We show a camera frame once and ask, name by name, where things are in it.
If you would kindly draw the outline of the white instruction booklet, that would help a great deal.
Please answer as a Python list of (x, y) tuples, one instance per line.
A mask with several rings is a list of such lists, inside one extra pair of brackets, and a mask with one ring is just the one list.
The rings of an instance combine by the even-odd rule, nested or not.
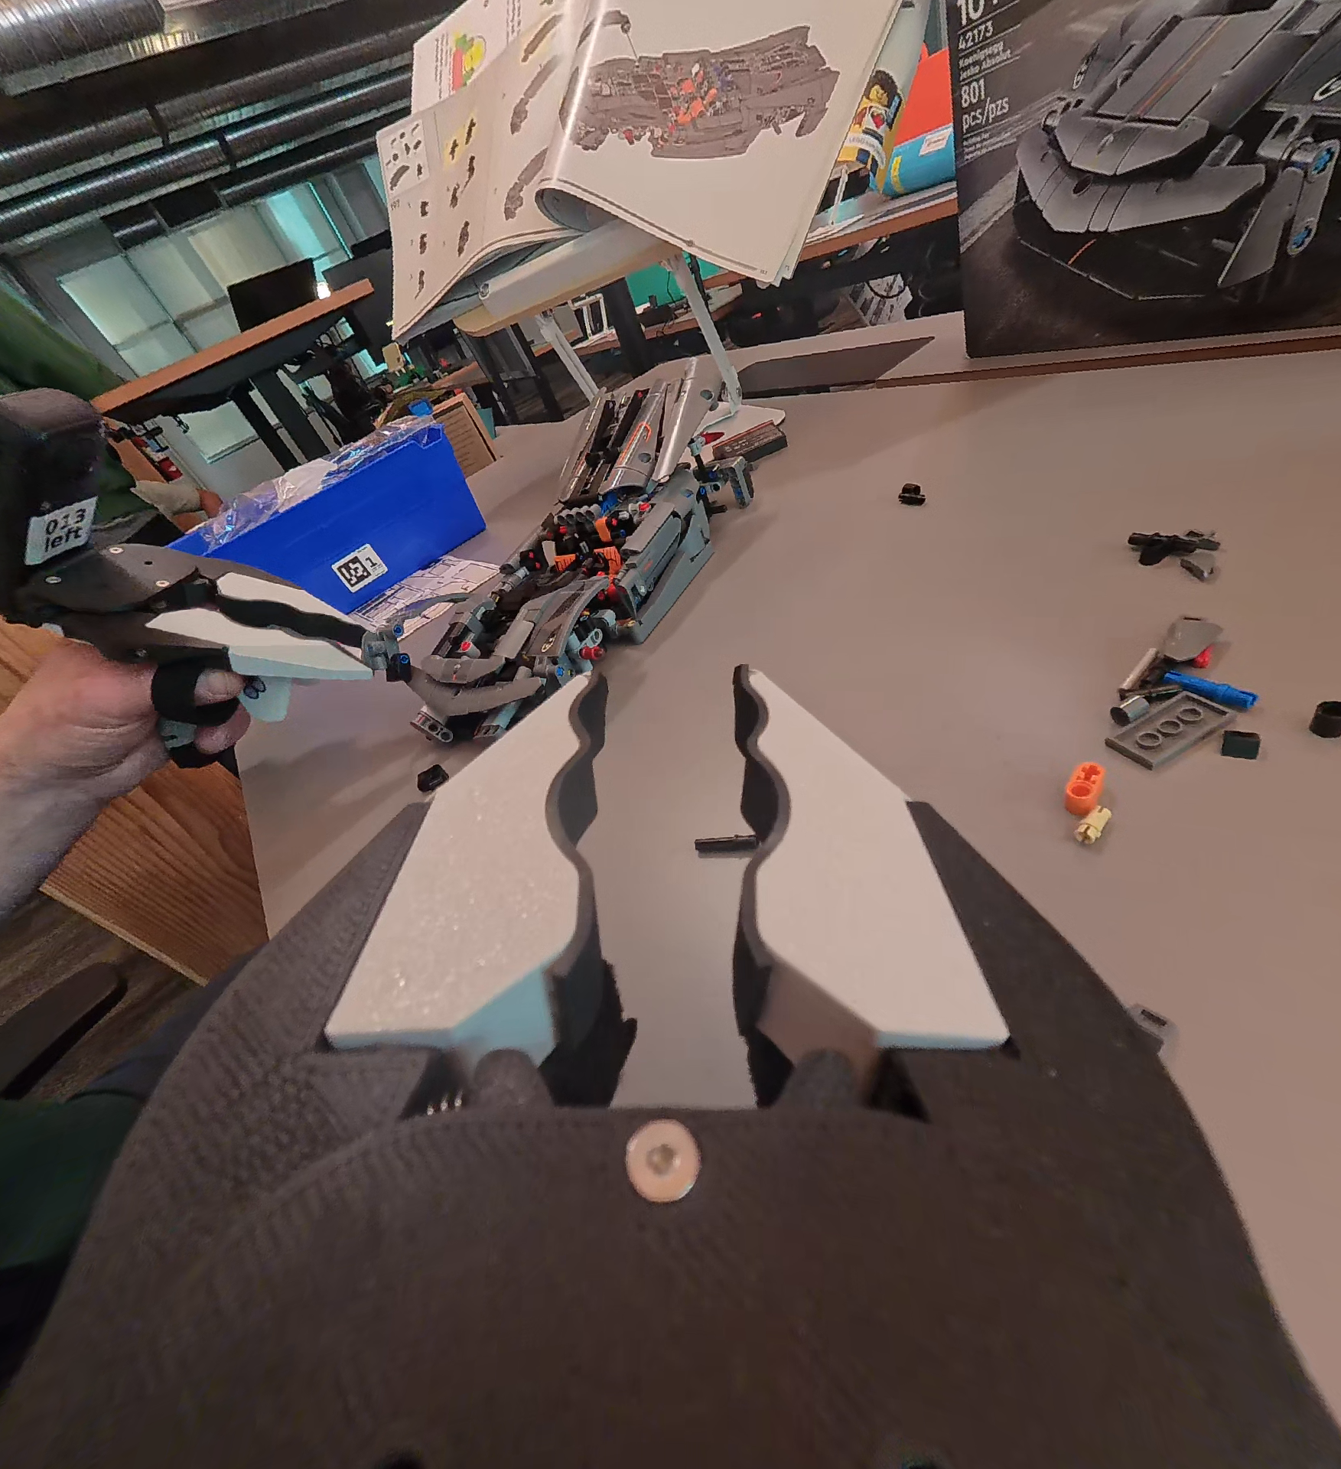
[(800, 260), (897, 3), (460, 3), (378, 134), (390, 325), (609, 221), (758, 286)]

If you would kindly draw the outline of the dark car picture box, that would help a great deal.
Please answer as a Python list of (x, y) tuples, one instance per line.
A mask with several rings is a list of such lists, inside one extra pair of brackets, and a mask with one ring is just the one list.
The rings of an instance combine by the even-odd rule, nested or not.
[(945, 3), (969, 357), (1341, 327), (1341, 0)]

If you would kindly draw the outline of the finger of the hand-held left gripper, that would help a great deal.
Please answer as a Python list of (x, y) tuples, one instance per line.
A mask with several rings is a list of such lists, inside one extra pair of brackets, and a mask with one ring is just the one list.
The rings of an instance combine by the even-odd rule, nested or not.
[(301, 684), (356, 684), (375, 676), (354, 648), (342, 648), (331, 640), (287, 631), (252, 631), (225, 614), (164, 614), (147, 623), (147, 636), (160, 632), (225, 648), (227, 666), (237, 676)]
[(342, 648), (363, 648), (368, 631), (322, 604), (316, 596), (275, 578), (225, 574), (215, 578), (215, 605), (225, 618), (248, 631), (278, 631)]

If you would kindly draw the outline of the cardboard box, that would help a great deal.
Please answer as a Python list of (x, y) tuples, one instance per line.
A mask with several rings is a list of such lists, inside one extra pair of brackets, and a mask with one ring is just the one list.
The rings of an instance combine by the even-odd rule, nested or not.
[(495, 437), (469, 396), (448, 396), (432, 405), (465, 479), (498, 462)]

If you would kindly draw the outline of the black monitor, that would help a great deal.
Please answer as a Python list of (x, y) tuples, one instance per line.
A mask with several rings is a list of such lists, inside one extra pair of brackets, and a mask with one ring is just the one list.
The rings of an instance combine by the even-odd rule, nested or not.
[(291, 260), (283, 267), (259, 271), (237, 286), (227, 286), (227, 302), (237, 323), (237, 332), (259, 327), (278, 323), (297, 309), (316, 306), (316, 274), (315, 260)]

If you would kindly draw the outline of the white book stand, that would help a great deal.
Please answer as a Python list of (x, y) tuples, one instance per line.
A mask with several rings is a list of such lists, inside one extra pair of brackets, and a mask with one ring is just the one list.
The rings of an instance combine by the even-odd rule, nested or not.
[(599, 396), (599, 383), (579, 363), (575, 348), (568, 346), (550, 312), (557, 306), (568, 306), (573, 297), (592, 295), (599, 287), (627, 277), (636, 267), (651, 267), (651, 265), (669, 267), (671, 277), (677, 280), (687, 312), (695, 318), (695, 327), (708, 348), (708, 357), (724, 385), (721, 401), (713, 401), (708, 414), (701, 419), (705, 438), (715, 438), (718, 449), (730, 449), (733, 438), (758, 433), (761, 427), (780, 430), (787, 423), (783, 413), (741, 401), (735, 366), (730, 357), (724, 341), (718, 338), (713, 309), (705, 302), (692, 260), (669, 241), (646, 236), (617, 219), (596, 232), (575, 236), (565, 245), (555, 245), (525, 265), (514, 265), (488, 277), (486, 286), (478, 286), (478, 297), (455, 314), (455, 325), (472, 338), (488, 338), (498, 327), (514, 327), (527, 318), (538, 323), (540, 338), (550, 346), (557, 363), (568, 367), (573, 383), (592, 401)]

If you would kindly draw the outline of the white sticker sheet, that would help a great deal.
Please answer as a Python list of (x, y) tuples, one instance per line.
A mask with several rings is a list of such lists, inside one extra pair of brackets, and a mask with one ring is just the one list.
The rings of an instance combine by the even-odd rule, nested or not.
[(402, 578), (385, 596), (363, 604), (350, 615), (372, 631), (411, 636), (490, 578), (498, 578), (495, 564), (444, 557), (421, 574)]

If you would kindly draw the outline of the blue plastic bin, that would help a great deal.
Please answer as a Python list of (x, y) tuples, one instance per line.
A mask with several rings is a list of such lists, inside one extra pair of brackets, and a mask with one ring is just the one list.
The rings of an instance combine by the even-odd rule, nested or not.
[[(460, 468), (448, 468), (414, 486), (322, 493), (210, 558), (294, 583), (350, 615), (478, 531), (480, 510)], [(191, 531), (175, 550), (204, 557)]]

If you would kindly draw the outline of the grey lego car model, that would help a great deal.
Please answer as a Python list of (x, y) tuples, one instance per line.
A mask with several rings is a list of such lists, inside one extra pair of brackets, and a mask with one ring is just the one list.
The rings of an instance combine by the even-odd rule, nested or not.
[(550, 512), (411, 661), (424, 739), (501, 739), (612, 642), (647, 640), (708, 564), (713, 517), (752, 506), (749, 462), (701, 444), (705, 419), (730, 409), (721, 390), (701, 354), (596, 396)]

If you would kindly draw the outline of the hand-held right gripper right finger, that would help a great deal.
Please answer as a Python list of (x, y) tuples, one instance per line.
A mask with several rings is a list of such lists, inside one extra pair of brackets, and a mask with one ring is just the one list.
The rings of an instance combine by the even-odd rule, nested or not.
[(780, 1058), (1011, 1042), (905, 793), (766, 673), (733, 673), (741, 873), (733, 1003)]

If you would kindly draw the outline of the wooden top desk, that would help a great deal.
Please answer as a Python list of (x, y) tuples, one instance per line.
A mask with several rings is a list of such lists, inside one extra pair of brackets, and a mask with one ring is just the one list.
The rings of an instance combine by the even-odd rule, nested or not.
[(329, 348), (323, 338), (354, 306), (372, 297), (372, 290), (372, 280), (345, 286), (323, 302), (301, 306), (147, 380), (97, 396), (93, 409), (110, 423), (147, 427), (215, 413), (232, 401), (279, 468), (322, 460), (329, 444), (291, 393), (287, 366), (312, 363), (316, 372), (331, 367), (342, 352)]

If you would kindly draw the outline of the colourful toy box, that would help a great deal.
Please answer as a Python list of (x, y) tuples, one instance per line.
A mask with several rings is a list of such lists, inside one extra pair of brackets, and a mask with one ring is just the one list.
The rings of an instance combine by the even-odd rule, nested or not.
[(952, 184), (951, 50), (922, 47), (909, 68), (877, 63), (835, 158), (826, 203), (862, 195), (909, 199)]

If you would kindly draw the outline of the dark brown board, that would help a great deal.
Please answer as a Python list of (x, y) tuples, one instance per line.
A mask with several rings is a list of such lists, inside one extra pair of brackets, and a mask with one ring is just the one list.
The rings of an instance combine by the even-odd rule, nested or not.
[(761, 357), (740, 367), (740, 390), (745, 401), (873, 390), (932, 341), (937, 338), (918, 336), (909, 341), (869, 341), (790, 357)]

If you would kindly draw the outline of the light wooden board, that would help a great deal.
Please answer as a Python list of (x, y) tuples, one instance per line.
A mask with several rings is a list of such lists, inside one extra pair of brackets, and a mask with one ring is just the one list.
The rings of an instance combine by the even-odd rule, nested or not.
[[(53, 632), (0, 618), (0, 714), (53, 648)], [(147, 776), (42, 889), (197, 984), (266, 940), (243, 793), (225, 768)]]

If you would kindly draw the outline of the person's left hand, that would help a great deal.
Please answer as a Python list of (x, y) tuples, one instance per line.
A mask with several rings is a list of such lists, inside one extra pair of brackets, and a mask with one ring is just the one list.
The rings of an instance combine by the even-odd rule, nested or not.
[(225, 704), (237, 704), (225, 724), (197, 727), (191, 738), (200, 762), (222, 762), (237, 776), (234, 748), (252, 724), (248, 710), (240, 710), (248, 679), (232, 671), (188, 663), (160, 671), (119, 666), (83, 642), (63, 642), (24, 690), (40, 705), (38, 738), (30, 738), (40, 779), (110, 801), (156, 773), (171, 750), (152, 710), (152, 673), (195, 673), (191, 685), (179, 690), (200, 710), (216, 714)]

